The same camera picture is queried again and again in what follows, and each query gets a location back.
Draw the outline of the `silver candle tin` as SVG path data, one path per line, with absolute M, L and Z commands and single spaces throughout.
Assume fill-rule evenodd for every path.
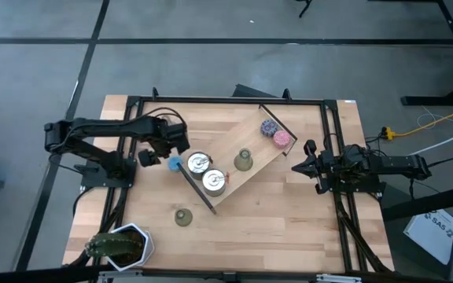
M 202 184 L 207 195 L 218 197 L 226 189 L 227 177 L 218 169 L 210 169 L 202 175 Z

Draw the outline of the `pink patterned round tin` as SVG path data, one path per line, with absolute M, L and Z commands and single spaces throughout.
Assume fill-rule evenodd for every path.
M 292 141 L 292 136 L 285 130 L 278 130 L 272 137 L 274 145 L 279 149 L 285 149 Z

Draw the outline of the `black desk leg bar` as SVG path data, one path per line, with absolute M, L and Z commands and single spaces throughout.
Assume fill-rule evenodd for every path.
M 383 208 L 382 214 L 385 221 L 391 221 L 452 207 L 453 189 Z

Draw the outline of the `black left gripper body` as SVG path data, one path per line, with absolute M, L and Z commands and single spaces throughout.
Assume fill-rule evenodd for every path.
M 180 155 L 190 148 L 187 124 L 184 120 L 180 123 L 170 123 L 166 119 L 152 117 L 147 133 L 138 141 L 148 143 L 152 147 L 152 150 L 143 149 L 138 153 L 139 163 L 143 167 L 160 164 L 160 158 L 167 159 L 173 149 Z

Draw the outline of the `green ribbed glass candle holder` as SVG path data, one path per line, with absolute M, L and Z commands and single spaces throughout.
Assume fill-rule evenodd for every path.
M 234 158 L 234 166 L 239 171 L 248 171 L 252 168 L 253 159 L 251 151 L 247 148 L 239 150 L 239 153 Z
M 187 208 L 180 208 L 175 211 L 175 223 L 178 226 L 188 226 L 193 221 L 193 214 Z

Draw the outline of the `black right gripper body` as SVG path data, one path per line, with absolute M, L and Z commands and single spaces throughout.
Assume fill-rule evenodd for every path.
M 307 155 L 305 164 L 310 178 L 316 178 L 318 184 L 315 186 L 317 194 L 324 194 L 331 190 L 329 176 L 333 174 L 335 158 L 330 149 L 324 149 L 316 155 L 317 146 L 314 140 L 307 140 L 304 144 L 304 153 Z

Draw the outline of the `black flat panel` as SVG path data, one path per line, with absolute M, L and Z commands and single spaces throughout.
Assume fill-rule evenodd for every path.
M 276 98 L 276 96 L 272 94 L 242 84 L 237 84 L 235 86 L 232 97 Z

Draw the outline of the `wooden shelf riser black frame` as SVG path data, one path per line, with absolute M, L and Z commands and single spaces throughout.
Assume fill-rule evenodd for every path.
M 260 133 L 260 124 L 266 119 L 274 120 L 278 124 L 278 130 L 285 130 L 292 136 L 292 141 L 285 149 L 277 148 L 272 141 L 272 137 L 265 137 Z M 209 147 L 195 151 L 207 153 L 212 158 L 211 169 L 218 169 L 226 175 L 226 189 L 222 195 L 210 197 L 204 191 L 202 179 L 199 181 L 191 177 L 186 165 L 191 153 L 182 162 L 180 172 L 205 203 L 206 207 L 212 213 L 216 213 L 216 206 L 243 186 L 276 157 L 280 155 L 287 156 L 297 140 L 298 137 L 267 106 L 260 104 L 254 113 L 216 139 Z M 252 154 L 253 165 L 248 171 L 239 171 L 234 166 L 234 158 L 239 153 L 239 150 L 243 148 L 249 149 Z

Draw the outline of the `white hexagonal plant pot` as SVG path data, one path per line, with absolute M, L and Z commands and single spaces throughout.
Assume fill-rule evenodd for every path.
M 107 257 L 107 261 L 118 271 L 143 266 L 154 252 L 153 239 L 149 231 L 142 230 L 134 223 L 116 228 L 110 233 L 121 233 L 131 240 L 139 241 L 142 247 L 134 255 L 116 255 Z

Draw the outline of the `white printed cardboard box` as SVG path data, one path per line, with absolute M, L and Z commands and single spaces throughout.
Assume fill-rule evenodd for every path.
M 440 263 L 448 265 L 453 245 L 453 216 L 444 209 L 413 216 L 403 233 Z

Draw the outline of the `green cactus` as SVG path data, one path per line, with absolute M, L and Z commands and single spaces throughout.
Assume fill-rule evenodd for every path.
M 98 233 L 85 244 L 85 252 L 90 257 L 113 257 L 139 255 L 144 241 L 129 233 Z

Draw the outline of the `black tripod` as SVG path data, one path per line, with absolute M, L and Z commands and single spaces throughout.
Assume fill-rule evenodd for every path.
M 299 18 L 302 18 L 303 15 L 307 12 L 308 8 L 310 7 L 310 4 L 313 2 L 313 0 L 295 0 L 296 2 L 302 2 L 304 3 L 303 9 L 300 11 Z

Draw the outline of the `silver metal bracket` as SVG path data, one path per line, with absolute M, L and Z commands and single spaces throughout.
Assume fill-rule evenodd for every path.
M 362 278 L 335 274 L 318 274 L 315 283 L 362 283 Z

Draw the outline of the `dark bronze candle tin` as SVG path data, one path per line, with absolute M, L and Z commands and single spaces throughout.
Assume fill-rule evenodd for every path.
M 212 158 L 204 152 L 191 153 L 186 165 L 191 177 L 200 181 L 204 173 L 212 168 Z

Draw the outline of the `black aluminium table frame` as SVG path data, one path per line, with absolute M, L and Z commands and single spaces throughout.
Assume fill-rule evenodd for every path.
M 206 151 L 210 144 L 253 114 L 253 99 L 234 102 L 230 97 L 196 97 L 196 102 L 145 101 L 144 112 L 158 107 L 177 110 L 189 126 L 190 151 Z M 129 189 L 123 224 L 149 231 L 155 252 L 142 267 L 158 270 L 219 272 L 342 273 L 344 261 L 333 195 L 318 195 L 315 181 L 290 168 L 305 159 L 303 144 L 324 139 L 320 107 L 269 99 L 267 105 L 297 137 L 288 156 L 280 155 L 226 197 L 213 215 L 178 172 L 161 165 L 138 166 L 136 184 Z M 93 189 L 79 201 L 63 263 L 76 259 L 98 230 L 107 189 Z M 363 237 L 377 257 L 393 269 L 392 255 L 379 203 L 354 193 Z M 178 208 L 189 208 L 193 221 L 175 224 Z

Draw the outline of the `black desk frame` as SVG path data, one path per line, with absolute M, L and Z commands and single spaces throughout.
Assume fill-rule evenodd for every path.
M 453 35 L 453 17 L 444 0 L 369 0 L 378 2 L 428 2 L 436 3 L 443 15 L 445 22 Z M 381 39 L 384 45 L 400 46 L 451 46 L 453 39 Z M 400 98 L 402 105 L 416 106 L 453 106 L 453 90 L 443 96 L 403 96 Z

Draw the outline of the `blue red patterned round tin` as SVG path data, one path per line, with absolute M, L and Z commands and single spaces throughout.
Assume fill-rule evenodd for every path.
M 273 137 L 278 131 L 278 124 L 272 119 L 266 119 L 260 124 L 260 133 L 265 137 Z

